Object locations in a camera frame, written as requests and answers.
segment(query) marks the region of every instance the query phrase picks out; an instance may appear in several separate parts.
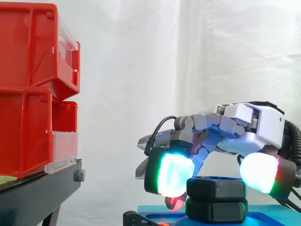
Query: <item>black clamp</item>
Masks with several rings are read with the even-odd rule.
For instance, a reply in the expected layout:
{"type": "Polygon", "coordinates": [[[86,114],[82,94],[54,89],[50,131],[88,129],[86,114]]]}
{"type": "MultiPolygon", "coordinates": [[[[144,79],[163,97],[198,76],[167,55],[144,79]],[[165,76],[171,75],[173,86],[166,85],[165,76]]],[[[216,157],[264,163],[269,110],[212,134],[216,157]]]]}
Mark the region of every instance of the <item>black clamp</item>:
{"type": "Polygon", "coordinates": [[[123,214],[123,226],[160,226],[135,211],[127,211],[123,214]]]}

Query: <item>yellow object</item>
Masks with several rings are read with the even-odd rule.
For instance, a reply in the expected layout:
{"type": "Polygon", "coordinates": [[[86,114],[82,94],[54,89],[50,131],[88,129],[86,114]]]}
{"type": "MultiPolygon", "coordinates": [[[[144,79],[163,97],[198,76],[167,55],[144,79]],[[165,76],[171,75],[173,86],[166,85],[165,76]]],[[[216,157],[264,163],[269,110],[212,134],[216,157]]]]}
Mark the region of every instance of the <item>yellow object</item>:
{"type": "Polygon", "coordinates": [[[0,185],[9,182],[9,181],[14,181],[17,180],[18,178],[16,177],[11,177],[11,176],[0,176],[0,185]]]}

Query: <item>black cable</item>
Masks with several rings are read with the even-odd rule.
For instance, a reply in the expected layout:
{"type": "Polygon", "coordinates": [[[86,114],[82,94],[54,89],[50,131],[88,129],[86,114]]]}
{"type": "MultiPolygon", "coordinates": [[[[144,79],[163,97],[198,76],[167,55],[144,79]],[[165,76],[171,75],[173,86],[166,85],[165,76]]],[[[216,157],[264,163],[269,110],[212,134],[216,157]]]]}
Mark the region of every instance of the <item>black cable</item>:
{"type": "Polygon", "coordinates": [[[242,156],[241,154],[239,154],[237,156],[237,162],[239,163],[239,165],[241,164],[241,159],[244,159],[244,156],[242,156]]]}
{"type": "Polygon", "coordinates": [[[155,131],[153,132],[152,136],[149,138],[149,140],[147,141],[146,143],[146,146],[145,146],[145,150],[144,150],[144,154],[149,156],[150,155],[150,152],[151,152],[151,148],[154,146],[154,143],[155,143],[155,137],[157,135],[157,133],[159,132],[160,128],[162,127],[162,125],[167,121],[167,120],[170,120],[170,119],[176,119],[177,117],[175,116],[168,116],[166,118],[164,118],[160,123],[159,125],[156,127],[155,131]]]}
{"type": "Polygon", "coordinates": [[[291,140],[292,161],[301,164],[301,132],[299,128],[290,121],[286,121],[291,140]]]}
{"type": "Polygon", "coordinates": [[[286,204],[287,204],[288,206],[290,206],[291,208],[293,208],[295,211],[301,213],[301,208],[298,207],[296,204],[294,204],[291,200],[287,199],[287,200],[286,200],[286,204]]]}
{"type": "Polygon", "coordinates": [[[276,198],[274,198],[280,205],[282,205],[282,206],[284,206],[284,207],[287,207],[287,208],[289,208],[290,209],[290,207],[286,204],[286,202],[285,201],[283,201],[283,200],[279,200],[279,199],[276,199],[276,198]]]}
{"type": "Polygon", "coordinates": [[[292,193],[294,193],[294,195],[296,195],[297,198],[301,201],[301,195],[293,188],[292,188],[292,193]]]}

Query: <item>red plastic drawer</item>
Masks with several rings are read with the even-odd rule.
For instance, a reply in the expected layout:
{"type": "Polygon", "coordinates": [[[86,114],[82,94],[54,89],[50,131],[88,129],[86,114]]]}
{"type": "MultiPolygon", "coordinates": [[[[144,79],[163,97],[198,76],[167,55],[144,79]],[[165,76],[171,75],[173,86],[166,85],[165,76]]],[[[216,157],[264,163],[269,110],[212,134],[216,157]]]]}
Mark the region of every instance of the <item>red plastic drawer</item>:
{"type": "Polygon", "coordinates": [[[44,86],[54,99],[79,93],[80,45],[53,4],[0,2],[0,86],[44,86]]]}
{"type": "Polygon", "coordinates": [[[64,164],[69,158],[75,160],[75,102],[55,103],[45,87],[2,87],[0,106],[0,176],[23,178],[55,163],[50,168],[54,172],[67,167],[64,164]],[[54,145],[55,133],[61,135],[56,140],[69,136],[66,142],[70,148],[64,142],[54,145]]]}

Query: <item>white fabric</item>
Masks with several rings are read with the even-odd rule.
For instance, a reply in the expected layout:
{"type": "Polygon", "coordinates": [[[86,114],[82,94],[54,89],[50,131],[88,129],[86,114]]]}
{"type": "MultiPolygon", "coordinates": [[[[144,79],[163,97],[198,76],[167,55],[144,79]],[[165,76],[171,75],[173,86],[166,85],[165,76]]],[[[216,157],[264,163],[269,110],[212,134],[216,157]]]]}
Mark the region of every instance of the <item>white fabric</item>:
{"type": "MultiPolygon", "coordinates": [[[[59,226],[120,226],[123,212],[164,204],[135,168],[145,158],[138,139],[165,116],[268,100],[301,126],[299,0],[52,2],[81,43],[81,93],[72,99],[87,172],[59,226]]],[[[239,177],[236,157],[212,153],[201,174],[239,177]]],[[[252,189],[248,201],[276,203],[252,189]]]]}

